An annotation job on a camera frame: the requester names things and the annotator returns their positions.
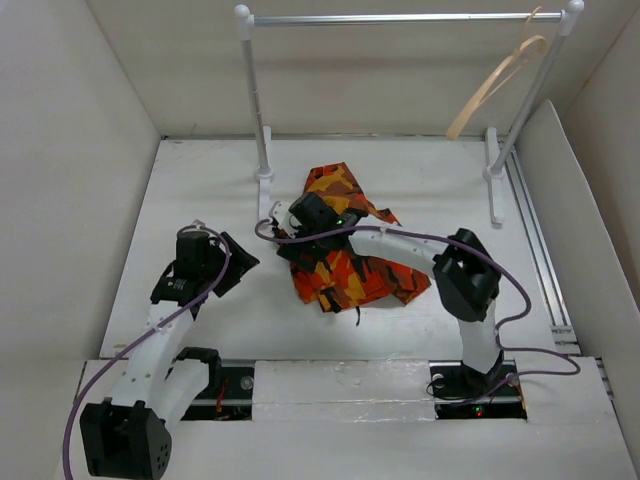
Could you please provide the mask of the orange camouflage trousers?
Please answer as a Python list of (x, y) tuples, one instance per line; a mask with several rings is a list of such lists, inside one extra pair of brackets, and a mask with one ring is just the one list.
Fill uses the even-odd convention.
[[(379, 220), (399, 223), (390, 209), (371, 203), (346, 163), (326, 164), (310, 170), (303, 189), (314, 192), (341, 214), (352, 208)], [(375, 257), (332, 251), (311, 272), (291, 264), (294, 288), (306, 303), (316, 301), (325, 313), (339, 313), (389, 295), (406, 305), (431, 286), (429, 277), (412, 268)]]

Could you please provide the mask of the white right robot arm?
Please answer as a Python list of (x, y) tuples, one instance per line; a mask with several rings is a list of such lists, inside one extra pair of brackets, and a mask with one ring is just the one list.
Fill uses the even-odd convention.
[(383, 291), (409, 296), (436, 287), (459, 325), (462, 360), (449, 378), (456, 397), (486, 393), (499, 379), (504, 355), (495, 339), (495, 303), (502, 274), (470, 230), (424, 238), (362, 209), (337, 212), (307, 192), (269, 213), (277, 254), (303, 292), (338, 311)]

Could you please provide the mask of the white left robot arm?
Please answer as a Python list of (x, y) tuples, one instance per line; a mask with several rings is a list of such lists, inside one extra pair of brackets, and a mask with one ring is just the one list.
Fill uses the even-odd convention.
[(150, 296), (142, 337), (126, 347), (127, 362), (99, 403), (88, 403), (79, 425), (87, 469), (94, 477), (160, 479), (172, 453), (172, 432), (194, 400), (214, 402), (216, 420), (241, 420), (252, 368), (226, 367), (217, 350), (182, 340), (210, 295), (222, 297), (258, 259), (228, 233), (185, 227), (174, 260)]

